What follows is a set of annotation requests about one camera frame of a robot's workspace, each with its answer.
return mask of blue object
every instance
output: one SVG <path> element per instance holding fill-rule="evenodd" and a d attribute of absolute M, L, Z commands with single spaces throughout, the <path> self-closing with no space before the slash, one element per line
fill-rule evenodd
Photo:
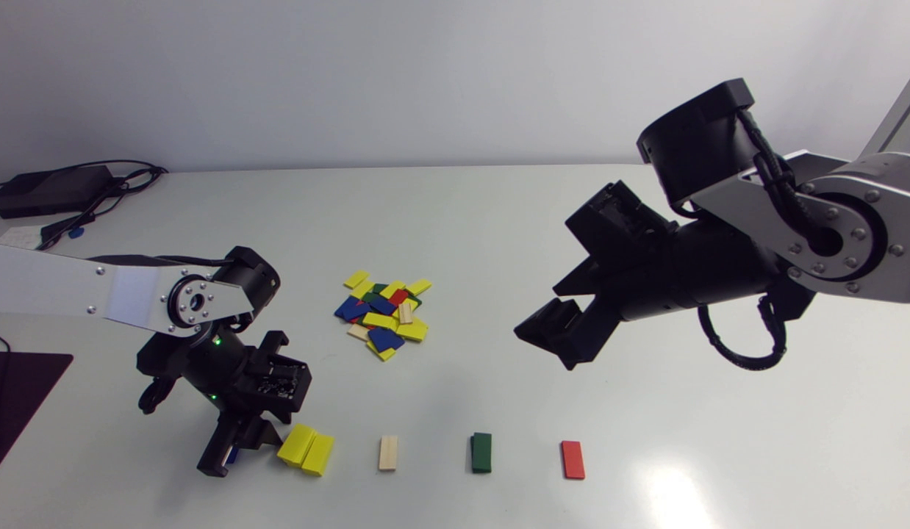
<path fill-rule="evenodd" d="M 406 342 L 405 339 L 400 338 L 398 334 L 388 328 L 374 328 L 367 335 L 373 345 L 376 346 L 377 351 L 380 352 L 384 352 L 389 348 L 399 349 Z"/>
<path fill-rule="evenodd" d="M 350 309 L 350 308 L 356 306 L 357 301 L 360 301 L 360 299 L 354 298 L 354 297 L 352 297 L 352 295 L 348 295 L 347 301 L 344 301 L 343 303 L 341 303 L 340 307 L 337 307 L 337 311 L 334 311 L 334 315 L 337 316 L 338 318 L 347 319 L 344 316 L 344 311 L 347 311 L 347 309 Z"/>
<path fill-rule="evenodd" d="M 377 309 L 378 312 L 386 314 L 387 316 L 393 314 L 395 309 L 397 309 L 396 305 L 391 304 L 386 298 L 383 298 L 380 295 L 377 295 L 376 299 L 373 299 L 373 301 L 370 302 L 370 305 Z"/>
<path fill-rule="evenodd" d="M 344 309 L 344 319 L 351 321 L 354 318 L 359 318 L 360 316 L 367 314 L 367 312 L 370 312 L 370 305 L 364 302 L 361 302 L 359 305 L 355 303 L 352 307 Z"/>

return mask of wooden block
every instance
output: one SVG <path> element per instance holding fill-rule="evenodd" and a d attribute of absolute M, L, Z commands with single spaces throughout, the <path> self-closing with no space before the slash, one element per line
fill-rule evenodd
<path fill-rule="evenodd" d="M 394 332 L 403 338 L 412 339 L 414 342 L 422 342 L 426 338 L 427 332 L 429 332 L 429 326 L 412 316 L 412 323 L 399 324 Z"/>
<path fill-rule="evenodd" d="M 388 361 L 388 359 L 393 358 L 393 356 L 395 355 L 394 348 L 389 348 L 384 352 L 377 351 L 377 345 L 375 345 L 374 342 L 371 341 L 371 339 L 367 340 L 367 349 L 370 349 L 371 351 L 373 351 L 373 354 L 377 355 L 377 357 L 379 359 L 381 359 L 381 361 Z"/>
<path fill-rule="evenodd" d="M 357 287 L 358 284 L 361 284 L 366 278 L 370 277 L 370 274 L 367 274 L 364 270 L 358 270 L 351 274 L 350 278 L 347 278 L 347 281 L 344 281 L 344 286 L 347 288 Z"/>
<path fill-rule="evenodd" d="M 295 425 L 279 448 L 278 456 L 290 467 L 300 467 L 318 432 L 311 426 Z"/>
<path fill-rule="evenodd" d="M 471 472 L 491 472 L 491 434 L 475 432 L 471 436 Z"/>
<path fill-rule="evenodd" d="M 402 281 L 391 282 L 391 284 L 387 285 L 387 288 L 384 288 L 384 290 L 380 292 L 380 295 L 382 295 L 384 298 L 389 299 L 391 295 L 394 295 L 395 291 L 398 291 L 400 288 L 405 289 L 406 284 Z"/>
<path fill-rule="evenodd" d="M 412 304 L 409 301 L 399 304 L 399 322 L 401 324 L 412 323 Z"/>
<path fill-rule="evenodd" d="M 383 299 L 380 295 L 375 295 L 374 298 L 370 301 L 370 305 L 380 314 L 391 315 L 397 309 L 394 304 L 391 304 L 387 299 Z"/>
<path fill-rule="evenodd" d="M 359 301 L 359 299 L 357 299 L 357 298 L 348 298 L 348 299 L 354 299 L 355 304 L 351 305 L 351 307 L 344 308 L 344 312 L 343 312 L 344 321 L 356 323 L 356 322 L 354 322 L 355 319 L 370 312 L 370 305 L 364 303 L 363 301 Z"/>
<path fill-rule="evenodd" d="M 586 479 L 579 441 L 563 441 L 559 446 L 563 449 L 563 473 L 566 474 L 566 479 Z"/>
<path fill-rule="evenodd" d="M 399 304 L 399 306 L 403 306 L 403 305 L 409 305 L 410 308 L 412 308 L 413 311 L 415 311 L 415 308 L 417 308 L 417 307 L 419 306 L 418 302 L 415 301 L 415 299 L 412 299 L 412 298 L 408 298 L 408 299 L 406 299 L 404 302 L 402 302 L 401 304 Z"/>
<path fill-rule="evenodd" d="M 367 332 L 367 336 L 376 346 L 378 352 L 384 352 L 390 348 L 399 349 L 405 344 L 404 339 L 388 328 L 372 329 L 372 331 Z"/>
<path fill-rule="evenodd" d="M 429 280 L 419 280 L 407 286 L 406 290 L 412 292 L 412 295 L 420 295 L 422 292 L 429 290 L 431 286 L 432 283 Z"/>
<path fill-rule="evenodd" d="M 357 339 L 363 339 L 364 342 L 367 342 L 367 328 L 363 325 L 353 324 L 351 325 L 350 331 L 347 331 L 347 334 L 354 336 Z"/>
<path fill-rule="evenodd" d="M 324 469 L 328 466 L 328 458 L 331 458 L 332 448 L 334 448 L 333 436 L 315 436 L 315 441 L 311 442 L 311 448 L 308 448 L 308 455 L 304 456 L 304 462 L 301 463 L 301 471 L 308 475 L 324 475 Z"/>
<path fill-rule="evenodd" d="M 344 311 L 348 311 L 348 309 L 354 308 L 357 305 L 357 301 L 359 301 L 357 298 L 345 299 L 344 302 L 340 304 L 340 307 L 337 307 L 337 311 L 334 311 L 334 315 L 338 318 L 347 319 L 344 315 Z"/>
<path fill-rule="evenodd" d="M 377 353 L 377 357 L 379 357 L 382 361 L 388 361 L 388 359 L 391 359 L 391 358 L 393 358 L 394 356 L 395 356 L 395 349 L 394 349 L 394 348 L 389 348 L 389 349 L 387 349 L 387 350 L 385 350 L 385 351 L 382 351 L 382 352 L 378 352 L 378 353 Z"/>
<path fill-rule="evenodd" d="M 377 299 L 380 299 L 380 295 L 375 292 L 367 292 L 367 294 L 362 295 L 360 299 L 365 303 L 373 303 L 374 301 L 377 301 Z"/>
<path fill-rule="evenodd" d="M 380 438 L 380 462 L 377 468 L 382 472 L 395 471 L 399 438 L 395 435 L 384 435 Z"/>
<path fill-rule="evenodd" d="M 365 315 L 363 324 L 388 328 L 393 332 L 399 327 L 399 324 L 393 319 L 393 316 L 384 316 L 383 314 L 375 314 L 375 312 Z"/>
<path fill-rule="evenodd" d="M 364 294 L 367 294 L 367 292 L 370 292 L 371 288 L 373 288 L 373 281 L 370 281 L 370 280 L 361 281 L 360 284 L 358 284 L 357 286 L 354 287 L 354 290 L 351 290 L 351 295 L 354 298 L 363 299 Z"/>
<path fill-rule="evenodd" d="M 399 304 L 404 302 L 406 299 L 407 299 L 406 291 L 402 288 L 400 288 L 398 291 L 395 291 L 393 293 L 393 295 L 391 295 L 390 297 L 387 298 L 387 300 L 391 304 L 393 304 L 394 307 L 398 307 Z"/>

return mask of white wall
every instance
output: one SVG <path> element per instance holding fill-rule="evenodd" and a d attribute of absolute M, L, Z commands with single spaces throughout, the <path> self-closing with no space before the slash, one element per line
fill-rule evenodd
<path fill-rule="evenodd" d="M 0 0 L 0 181 L 637 161 L 744 76 L 775 148 L 857 154 L 910 74 L 910 0 Z"/>

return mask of black power adapter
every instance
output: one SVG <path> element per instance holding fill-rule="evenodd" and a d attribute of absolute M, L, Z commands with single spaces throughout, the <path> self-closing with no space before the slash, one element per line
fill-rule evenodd
<path fill-rule="evenodd" d="M 0 189 L 1 218 L 86 211 L 112 191 L 105 165 L 18 174 Z"/>

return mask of yellow wooden block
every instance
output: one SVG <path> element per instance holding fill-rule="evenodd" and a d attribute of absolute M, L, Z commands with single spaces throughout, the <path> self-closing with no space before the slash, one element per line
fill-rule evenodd
<path fill-rule="evenodd" d="M 295 425 L 279 448 L 278 456 L 290 467 L 300 467 L 318 432 L 311 426 Z"/>
<path fill-rule="evenodd" d="M 408 290 L 410 292 L 410 294 L 412 294 L 412 295 L 420 295 L 420 294 L 422 294 L 422 292 L 429 290 L 429 287 L 431 287 L 431 286 L 432 286 L 431 281 L 419 280 L 419 281 L 416 281 L 414 284 L 409 284 L 406 287 L 406 290 Z"/>
<path fill-rule="evenodd" d="M 389 348 L 384 352 L 377 351 L 377 346 L 373 344 L 372 339 L 367 340 L 367 349 L 370 349 L 371 351 L 373 351 L 373 354 L 380 357 L 380 359 L 382 361 L 388 361 L 388 359 L 393 358 L 393 355 L 395 355 L 394 348 Z"/>
<path fill-rule="evenodd" d="M 308 449 L 308 455 L 304 456 L 304 463 L 301 463 L 301 471 L 308 475 L 324 475 L 332 448 L 334 448 L 333 436 L 315 436 L 315 441 L 311 442 L 311 448 Z"/>
<path fill-rule="evenodd" d="M 368 333 L 368 331 L 367 331 L 366 327 L 363 327 L 363 325 L 357 325 L 357 324 L 351 325 L 351 328 L 347 331 L 347 334 L 350 334 L 351 336 L 354 336 L 354 338 L 357 338 L 357 339 L 363 339 L 364 342 L 367 342 L 367 340 L 370 339 L 370 338 L 367 338 L 367 333 Z"/>
<path fill-rule="evenodd" d="M 426 338 L 427 332 L 429 332 L 429 326 L 422 323 L 421 321 L 415 320 L 415 316 L 412 316 L 412 323 L 407 325 L 400 325 L 395 330 L 395 333 L 403 338 L 412 339 L 412 341 L 422 342 Z"/>
<path fill-rule="evenodd" d="M 384 351 L 384 352 L 381 352 L 381 353 L 378 352 L 378 353 L 377 353 L 377 356 L 380 357 L 380 359 L 381 359 L 382 361 L 388 361 L 388 359 L 393 358 L 394 355 L 395 355 L 395 349 L 394 349 L 394 348 L 389 348 L 389 349 L 387 349 L 387 350 Z"/>
<path fill-rule="evenodd" d="M 399 304 L 397 312 L 393 312 L 393 314 L 397 313 L 399 314 L 398 319 L 401 324 L 411 324 L 414 322 L 414 320 L 412 320 L 412 318 L 415 317 L 412 316 L 412 305 L 406 303 L 405 301 Z"/>
<path fill-rule="evenodd" d="M 365 270 L 358 270 L 351 274 L 350 278 L 347 278 L 347 281 L 344 281 L 344 286 L 347 288 L 355 288 L 361 281 L 364 281 L 366 278 L 370 277 L 370 274 L 367 274 Z"/>
<path fill-rule="evenodd" d="M 405 289 L 405 288 L 406 288 L 406 284 L 404 282 L 394 281 L 394 282 L 391 282 L 391 284 L 388 284 L 387 288 L 382 289 L 382 291 L 380 291 L 380 295 L 382 295 L 382 297 L 384 297 L 384 298 L 389 299 L 391 295 L 395 294 L 395 291 L 398 291 L 399 289 Z"/>
<path fill-rule="evenodd" d="M 375 285 L 375 282 L 371 280 L 361 281 L 360 284 L 357 284 L 357 286 L 354 287 L 354 290 L 351 290 L 351 297 L 357 299 L 363 298 L 364 294 L 370 292 L 370 289 L 373 288 L 373 285 Z"/>
<path fill-rule="evenodd" d="M 375 314 L 375 312 L 368 312 L 364 315 L 364 321 L 361 323 L 373 325 L 373 327 L 388 328 L 393 332 L 399 327 L 397 320 L 393 316 L 384 316 L 383 314 Z"/>

